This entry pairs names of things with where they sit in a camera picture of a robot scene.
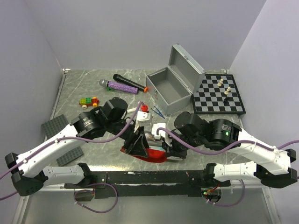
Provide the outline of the light blue gauze packet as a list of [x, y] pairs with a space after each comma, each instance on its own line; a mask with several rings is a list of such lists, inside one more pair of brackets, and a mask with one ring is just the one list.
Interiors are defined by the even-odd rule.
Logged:
[[157, 150], [157, 151], [164, 151], [162, 147], [158, 147], [158, 146], [150, 146], [150, 149]]

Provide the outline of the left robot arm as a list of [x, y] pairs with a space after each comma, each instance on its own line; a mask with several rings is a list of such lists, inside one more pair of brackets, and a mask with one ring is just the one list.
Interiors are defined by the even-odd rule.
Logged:
[[123, 115], [128, 104], [121, 98], [112, 98], [103, 106], [81, 113], [36, 148], [22, 154], [8, 154], [5, 161], [16, 192], [20, 196], [28, 196], [49, 185], [67, 183], [86, 188], [95, 183], [85, 163], [72, 167], [49, 166], [53, 160], [85, 143], [107, 143], [122, 138], [125, 153], [147, 158], [149, 146], [144, 126], [151, 125], [152, 115], [140, 110], [143, 105], [139, 102], [130, 120], [126, 120]]

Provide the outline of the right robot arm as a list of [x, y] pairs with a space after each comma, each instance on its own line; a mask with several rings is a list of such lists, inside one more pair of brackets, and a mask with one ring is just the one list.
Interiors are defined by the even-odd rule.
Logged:
[[182, 112], [174, 126], [180, 134], [167, 130], [163, 124], [155, 124], [152, 135], [163, 137], [171, 149], [180, 147], [205, 155], [230, 152], [248, 159], [238, 164], [207, 164], [199, 178], [201, 187], [228, 186], [231, 180], [248, 180], [281, 189], [298, 181], [297, 171], [291, 168], [296, 160], [295, 150], [268, 145], [227, 119], [207, 122], [196, 114]]

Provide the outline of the red first aid pouch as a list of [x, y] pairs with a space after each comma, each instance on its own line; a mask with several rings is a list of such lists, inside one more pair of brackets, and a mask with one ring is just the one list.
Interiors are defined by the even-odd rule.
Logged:
[[[125, 148], [121, 148], [121, 152], [128, 154], [125, 152]], [[139, 155], [133, 155], [133, 154], [128, 154], [131, 155], [137, 159], [140, 159], [142, 161], [146, 162], [151, 162], [151, 163], [163, 163], [167, 160], [166, 152], [160, 151], [160, 150], [155, 150], [152, 148], [145, 148], [145, 152], [148, 154], [146, 157], [144, 156], [139, 156]]]

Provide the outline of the cotton swabs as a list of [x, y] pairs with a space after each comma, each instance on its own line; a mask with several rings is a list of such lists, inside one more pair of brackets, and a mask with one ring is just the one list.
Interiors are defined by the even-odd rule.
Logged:
[[147, 141], [160, 141], [161, 138], [155, 137], [151, 132], [145, 132], [145, 137]]

